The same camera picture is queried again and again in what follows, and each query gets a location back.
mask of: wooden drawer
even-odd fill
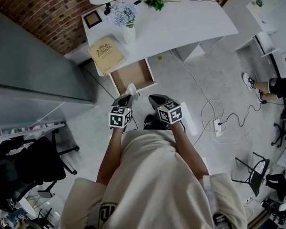
[[[127,86],[131,83],[135,85],[137,92],[157,84],[147,59],[111,72],[109,76],[119,95],[125,93]]]

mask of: book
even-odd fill
[[[126,61],[122,52],[108,36],[99,39],[88,52],[104,75],[114,71]]]

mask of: flower vase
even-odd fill
[[[123,36],[127,44],[132,44],[135,42],[135,28],[124,27]]]

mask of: gray floor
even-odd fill
[[[201,110],[206,103],[206,98],[191,75],[184,70],[170,52],[160,55],[164,58],[163,61],[159,61],[157,55],[148,59],[158,84],[141,92],[139,100],[133,104],[133,117],[139,128],[142,129],[145,116],[153,112],[148,103],[148,96],[150,94],[166,94],[179,102],[186,103],[198,131],[196,136],[189,135],[191,142],[195,143],[203,131]],[[216,99],[224,104],[224,118],[227,118],[230,113],[236,113],[239,115],[241,123],[249,105],[252,104],[256,109],[259,108],[255,92],[249,91],[242,81],[242,73],[248,72],[259,81],[267,81],[270,77],[275,76],[270,61],[266,57],[260,57],[254,44],[238,52],[226,52],[224,47],[219,44],[208,54],[184,65],[196,77],[209,99]],[[97,76],[93,64],[86,65],[85,69]],[[68,142],[69,139],[81,149],[78,153],[64,157],[67,163],[77,169],[78,175],[67,174],[66,179],[58,181],[53,189],[56,195],[47,205],[47,208],[52,207],[53,211],[58,214],[61,214],[76,177],[96,179],[98,168],[111,137],[111,130],[108,128],[108,112],[111,110],[110,105],[113,99],[96,85],[94,79],[85,70],[83,70],[83,74],[95,94],[97,106],[68,120],[71,134],[67,130],[61,131],[62,138],[59,142],[62,146],[66,143],[71,146]],[[97,78],[114,97],[117,97],[109,77],[97,76]],[[223,111],[222,106],[219,103],[214,103],[214,108],[216,116],[220,116]],[[276,146],[271,146],[270,143],[276,136],[273,123],[278,122],[282,109],[282,106],[275,104],[262,105],[259,112],[254,112],[251,109],[242,128],[238,126],[236,117],[231,117],[224,134],[216,138],[218,142],[231,144],[219,144],[210,137],[208,132],[204,131],[195,148],[202,157],[206,158],[210,173],[227,172],[232,178],[246,180],[247,168],[237,164],[235,157],[253,165],[259,160],[258,157],[253,157],[253,151],[271,160],[272,173],[280,172],[280,168],[275,163],[284,148],[278,149]],[[205,125],[214,118],[209,104],[203,111],[203,118]],[[135,129],[134,123],[131,122],[127,129]],[[252,190],[249,185],[235,183],[235,187],[243,202],[251,197]],[[259,196],[255,199],[260,200],[271,192],[271,189],[262,187]],[[254,216],[262,211],[256,201],[252,201],[248,206],[254,209]],[[59,220],[58,214],[54,214],[52,219]]]

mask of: brick wall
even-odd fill
[[[86,42],[81,15],[95,7],[89,0],[0,0],[1,13],[61,54]]]

